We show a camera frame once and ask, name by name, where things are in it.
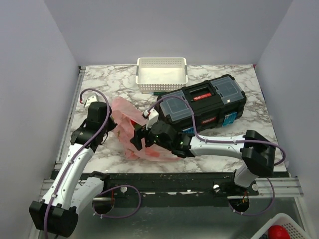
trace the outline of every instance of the marble surface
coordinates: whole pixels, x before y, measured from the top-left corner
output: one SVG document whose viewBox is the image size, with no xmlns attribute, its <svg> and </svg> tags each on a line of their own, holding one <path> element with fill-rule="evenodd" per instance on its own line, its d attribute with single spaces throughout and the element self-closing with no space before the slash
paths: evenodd
<svg viewBox="0 0 319 239">
<path fill-rule="evenodd" d="M 81 89 L 96 88 L 102 91 L 110 102 L 121 96 L 143 111 L 156 101 L 152 95 L 141 94 L 135 83 L 136 65 L 88 66 Z M 230 136 L 244 134 L 253 129 L 271 142 L 277 142 L 271 119 L 263 99 L 260 86 L 252 65 L 201 65 L 188 66 L 188 85 L 213 79 L 224 74 L 232 75 L 247 96 L 243 116 L 232 125 L 209 129 L 201 132 L 207 136 Z M 74 131 L 86 118 L 84 107 L 78 103 L 72 122 Z M 276 161 L 281 154 L 276 151 Z M 242 161 L 222 156 L 201 156 L 181 159 L 177 162 L 150 162 L 147 160 L 128 161 L 124 149 L 113 133 L 98 148 L 87 164 L 84 172 L 94 170 L 101 172 L 233 172 L 242 165 Z M 275 167 L 275 171 L 286 171 L 283 164 Z"/>
</svg>

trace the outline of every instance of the gray wall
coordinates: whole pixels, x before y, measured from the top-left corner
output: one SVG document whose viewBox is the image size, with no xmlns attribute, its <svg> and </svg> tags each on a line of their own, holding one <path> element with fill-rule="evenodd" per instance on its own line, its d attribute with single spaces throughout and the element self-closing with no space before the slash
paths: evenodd
<svg viewBox="0 0 319 239">
<path fill-rule="evenodd" d="M 59 149 L 78 67 L 42 0 L 0 7 L 0 238 L 25 239 Z"/>
<path fill-rule="evenodd" d="M 81 65 L 256 63 L 291 0 L 45 0 Z"/>
<path fill-rule="evenodd" d="M 288 169 L 319 225 L 319 1 L 294 0 L 256 68 Z"/>
</svg>

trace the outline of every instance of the red ball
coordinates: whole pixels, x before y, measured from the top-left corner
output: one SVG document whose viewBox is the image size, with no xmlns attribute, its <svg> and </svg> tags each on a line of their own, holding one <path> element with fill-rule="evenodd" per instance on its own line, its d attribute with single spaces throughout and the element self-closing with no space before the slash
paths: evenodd
<svg viewBox="0 0 319 239">
<path fill-rule="evenodd" d="M 282 226 L 271 226 L 268 229 L 269 239 L 291 239 L 287 230 Z"/>
</svg>

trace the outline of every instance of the red label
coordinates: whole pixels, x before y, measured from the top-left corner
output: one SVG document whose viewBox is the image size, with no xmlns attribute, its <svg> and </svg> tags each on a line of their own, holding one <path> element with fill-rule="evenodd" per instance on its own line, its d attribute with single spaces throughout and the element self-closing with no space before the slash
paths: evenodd
<svg viewBox="0 0 319 239">
<path fill-rule="evenodd" d="M 211 93 L 206 93 L 206 94 L 204 94 L 204 95 L 194 97 L 194 100 L 195 100 L 195 101 L 198 101 L 198 100 L 201 100 L 201 99 L 210 97 L 210 96 L 211 96 Z"/>
<path fill-rule="evenodd" d="M 213 118 L 210 118 L 210 119 L 206 119 L 206 120 L 202 121 L 201 124 L 206 124 L 206 123 L 215 121 L 216 119 L 217 119 L 217 117 L 213 117 Z"/>
</svg>

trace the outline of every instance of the toolbox lid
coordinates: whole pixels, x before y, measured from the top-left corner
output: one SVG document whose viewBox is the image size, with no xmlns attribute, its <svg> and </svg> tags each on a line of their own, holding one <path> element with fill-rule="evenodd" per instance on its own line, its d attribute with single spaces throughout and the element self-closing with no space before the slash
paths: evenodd
<svg viewBox="0 0 319 239">
<path fill-rule="evenodd" d="M 183 91 L 172 92 L 165 95 L 165 97 L 167 96 L 178 96 L 184 98 L 185 100 Z M 164 116 L 166 117 L 167 115 L 170 115 L 172 121 L 191 116 L 191 111 L 187 107 L 187 105 L 177 98 L 165 99 L 159 105 L 161 107 L 161 110 L 163 111 Z"/>
<path fill-rule="evenodd" d="M 225 105 L 244 98 L 243 94 L 241 93 L 242 89 L 240 86 L 229 76 L 225 76 L 218 80 L 212 80 L 210 83 L 216 89 Z"/>
</svg>

